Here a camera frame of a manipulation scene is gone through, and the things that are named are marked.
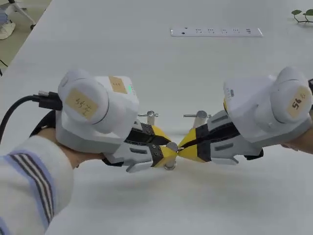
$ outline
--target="label sticker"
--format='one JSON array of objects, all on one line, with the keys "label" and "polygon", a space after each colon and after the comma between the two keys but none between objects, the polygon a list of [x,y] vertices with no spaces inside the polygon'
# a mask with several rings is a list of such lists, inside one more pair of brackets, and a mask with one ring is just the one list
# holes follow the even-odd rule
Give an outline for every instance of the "label sticker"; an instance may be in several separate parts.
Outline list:
[{"label": "label sticker", "polygon": [[306,87],[299,87],[293,99],[287,108],[287,112],[292,118],[297,118],[301,113],[303,107],[311,99],[310,92]]},{"label": "label sticker", "polygon": [[98,105],[77,89],[72,89],[65,101],[69,107],[90,120],[98,110]]},{"label": "label sticker", "polygon": [[127,91],[125,89],[123,80],[121,78],[109,76],[109,80],[111,82],[111,85],[112,85],[112,88],[113,88],[114,92],[127,94]]}]

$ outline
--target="cable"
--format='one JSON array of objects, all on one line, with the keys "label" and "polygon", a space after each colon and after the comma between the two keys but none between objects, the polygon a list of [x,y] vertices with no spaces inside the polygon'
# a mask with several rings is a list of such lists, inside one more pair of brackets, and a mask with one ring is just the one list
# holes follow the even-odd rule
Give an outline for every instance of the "cable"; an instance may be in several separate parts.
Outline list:
[{"label": "cable", "polygon": [[4,133],[4,130],[5,130],[5,126],[6,124],[8,123],[9,121],[9,118],[11,117],[12,113],[14,112],[14,110],[16,110],[17,107],[19,107],[21,104],[27,102],[27,101],[37,101],[39,102],[39,98],[34,96],[34,95],[29,95],[29,96],[25,96],[21,99],[19,99],[18,101],[16,101],[10,108],[8,111],[6,111],[3,119],[2,119],[2,122],[0,124],[0,143],[1,143],[1,140],[2,140],[2,137],[3,137],[3,133]]},{"label": "cable", "polygon": [[4,66],[8,67],[8,65],[6,63],[4,63],[1,59],[0,62],[4,64]]},{"label": "cable", "polygon": [[63,107],[62,101],[60,100],[58,94],[54,92],[39,92],[39,95],[34,94],[34,95],[25,96],[19,99],[8,109],[8,111],[6,111],[2,119],[2,122],[0,124],[0,144],[2,141],[5,127],[12,113],[14,112],[14,110],[16,110],[17,107],[19,107],[21,104],[27,101],[37,102],[39,103],[39,107],[45,108],[45,109],[62,110],[62,107]]}]

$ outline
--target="sleeve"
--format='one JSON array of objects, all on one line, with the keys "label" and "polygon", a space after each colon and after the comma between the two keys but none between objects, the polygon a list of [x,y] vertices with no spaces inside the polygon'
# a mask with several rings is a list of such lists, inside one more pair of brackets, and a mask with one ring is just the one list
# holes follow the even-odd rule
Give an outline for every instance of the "sleeve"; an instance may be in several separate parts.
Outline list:
[{"label": "sleeve", "polygon": [[63,151],[45,138],[29,138],[0,157],[0,235],[43,235],[72,189]]}]

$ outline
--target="gray plastic part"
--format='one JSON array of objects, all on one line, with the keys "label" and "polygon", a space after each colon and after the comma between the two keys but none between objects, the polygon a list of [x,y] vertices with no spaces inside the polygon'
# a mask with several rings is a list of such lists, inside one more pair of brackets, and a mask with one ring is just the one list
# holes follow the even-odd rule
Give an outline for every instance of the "gray plastic part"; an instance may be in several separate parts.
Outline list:
[{"label": "gray plastic part", "polygon": [[[212,130],[219,126],[231,123],[225,110],[219,111],[207,121],[208,129]],[[258,156],[261,147],[246,141],[241,135],[225,141],[210,143],[211,161],[217,164],[236,165],[238,161],[234,158],[236,155],[252,155]]]},{"label": "gray plastic part", "polygon": [[213,115],[210,119],[207,120],[207,126],[209,131],[215,129],[224,124],[230,123],[231,120],[225,110],[221,110],[215,115]]},{"label": "gray plastic part", "polygon": [[56,139],[59,143],[83,153],[114,153],[119,144],[89,141],[62,128],[57,121]]},{"label": "gray plastic part", "polygon": [[226,159],[228,159],[230,164],[235,165],[238,161],[234,156],[258,156],[261,150],[261,147],[254,146],[239,135],[225,141],[211,143],[211,160],[214,163],[225,164],[227,162]]},{"label": "gray plastic part", "polygon": [[308,114],[308,118],[304,122],[302,122],[297,128],[293,129],[291,132],[288,132],[279,136],[274,136],[270,139],[266,139],[263,141],[258,141],[253,144],[256,146],[260,146],[260,147],[266,147],[266,146],[286,143],[288,141],[291,141],[301,136],[311,127],[312,127],[312,119],[311,119],[311,116]]},{"label": "gray plastic part", "polygon": [[123,143],[114,154],[106,154],[110,163],[124,162],[127,172],[132,173],[148,169],[153,164],[152,155],[148,146]]}]

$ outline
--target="electrical outlet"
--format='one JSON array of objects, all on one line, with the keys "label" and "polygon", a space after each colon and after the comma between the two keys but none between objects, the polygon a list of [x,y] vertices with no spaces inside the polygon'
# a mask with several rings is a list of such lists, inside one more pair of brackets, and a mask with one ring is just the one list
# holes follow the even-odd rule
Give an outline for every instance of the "electrical outlet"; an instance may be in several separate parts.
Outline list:
[{"label": "electrical outlet", "polygon": [[259,28],[173,27],[173,37],[263,37]]},{"label": "electrical outlet", "polygon": [[239,35],[239,34],[240,34],[240,31],[239,31],[238,28],[233,28],[232,33],[235,34],[235,35],[236,35],[236,34]]},{"label": "electrical outlet", "polygon": [[223,34],[223,35],[227,35],[227,33],[228,33],[227,29],[223,28],[223,29],[222,29],[222,34]]}]

